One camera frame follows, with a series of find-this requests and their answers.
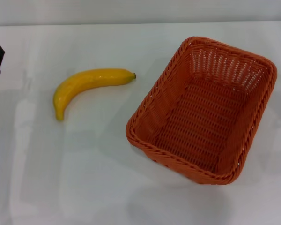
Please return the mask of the yellow plastic banana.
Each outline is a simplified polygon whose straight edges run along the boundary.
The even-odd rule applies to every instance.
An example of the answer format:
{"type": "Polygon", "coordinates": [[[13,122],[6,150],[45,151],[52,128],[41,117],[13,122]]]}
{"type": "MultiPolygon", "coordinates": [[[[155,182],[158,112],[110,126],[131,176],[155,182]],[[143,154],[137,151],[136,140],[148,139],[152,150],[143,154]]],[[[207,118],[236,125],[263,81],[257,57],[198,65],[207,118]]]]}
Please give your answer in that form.
{"type": "Polygon", "coordinates": [[[65,109],[78,94],[95,88],[125,85],[135,79],[135,73],[121,68],[87,70],[68,77],[56,88],[53,95],[56,119],[64,119],[65,109]]]}

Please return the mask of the orange woven plastic basket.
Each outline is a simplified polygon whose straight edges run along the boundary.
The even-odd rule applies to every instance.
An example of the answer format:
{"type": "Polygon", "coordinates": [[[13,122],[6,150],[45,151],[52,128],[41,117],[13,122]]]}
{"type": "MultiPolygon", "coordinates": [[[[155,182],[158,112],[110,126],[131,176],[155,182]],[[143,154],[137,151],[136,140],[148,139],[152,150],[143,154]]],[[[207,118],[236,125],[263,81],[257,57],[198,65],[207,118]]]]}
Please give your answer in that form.
{"type": "Polygon", "coordinates": [[[131,145],[199,183],[240,175],[277,79],[269,59],[206,38],[178,48],[126,125],[131,145]]]}

